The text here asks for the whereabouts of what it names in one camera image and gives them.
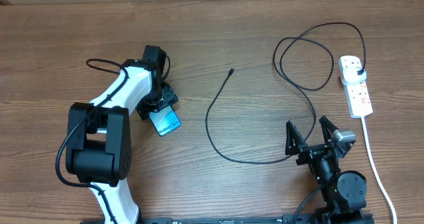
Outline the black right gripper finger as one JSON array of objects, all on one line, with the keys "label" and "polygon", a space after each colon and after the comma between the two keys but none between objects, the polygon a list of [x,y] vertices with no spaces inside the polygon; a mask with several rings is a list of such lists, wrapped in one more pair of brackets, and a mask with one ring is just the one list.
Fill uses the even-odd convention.
[{"label": "black right gripper finger", "polygon": [[296,126],[289,120],[286,123],[286,155],[296,155],[303,152],[303,149],[307,147],[305,139],[298,131]]},{"label": "black right gripper finger", "polygon": [[326,144],[329,144],[331,141],[331,135],[339,128],[335,126],[325,115],[319,119],[319,122],[322,128],[324,141]]}]

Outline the blue Galaxy smartphone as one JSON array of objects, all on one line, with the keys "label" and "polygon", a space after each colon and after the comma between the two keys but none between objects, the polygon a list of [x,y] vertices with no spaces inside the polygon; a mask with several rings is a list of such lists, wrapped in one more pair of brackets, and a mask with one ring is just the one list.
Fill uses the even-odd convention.
[{"label": "blue Galaxy smartphone", "polygon": [[182,124],[171,106],[168,106],[157,113],[151,112],[149,113],[149,117],[161,137],[176,130]]}]

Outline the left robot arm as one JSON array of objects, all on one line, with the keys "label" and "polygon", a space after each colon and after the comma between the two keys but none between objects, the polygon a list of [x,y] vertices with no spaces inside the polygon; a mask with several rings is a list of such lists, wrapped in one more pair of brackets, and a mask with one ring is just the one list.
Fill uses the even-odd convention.
[{"label": "left robot arm", "polygon": [[169,56],[159,46],[146,46],[142,58],[118,64],[117,79],[88,103],[74,103],[68,113],[68,130],[58,154],[66,158],[66,170],[77,177],[74,185],[88,188],[104,214],[102,223],[142,223],[127,176],[132,162],[130,116],[151,120],[163,137],[180,127],[173,110],[178,97],[166,83],[171,67]]}]

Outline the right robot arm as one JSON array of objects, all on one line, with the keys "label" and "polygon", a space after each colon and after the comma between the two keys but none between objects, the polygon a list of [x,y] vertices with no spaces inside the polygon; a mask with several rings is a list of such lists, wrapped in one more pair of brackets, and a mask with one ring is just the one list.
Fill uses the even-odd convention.
[{"label": "right robot arm", "polygon": [[[366,178],[357,171],[341,171],[344,158],[356,142],[350,129],[340,129],[326,116],[319,120],[323,131],[323,144],[309,146],[296,126],[286,123],[286,154],[297,156],[298,166],[308,165],[317,181],[317,189],[298,206],[294,214],[282,216],[284,223],[373,223],[371,214],[363,214],[366,207]],[[313,213],[302,215],[305,203],[321,193],[324,206]]]}]

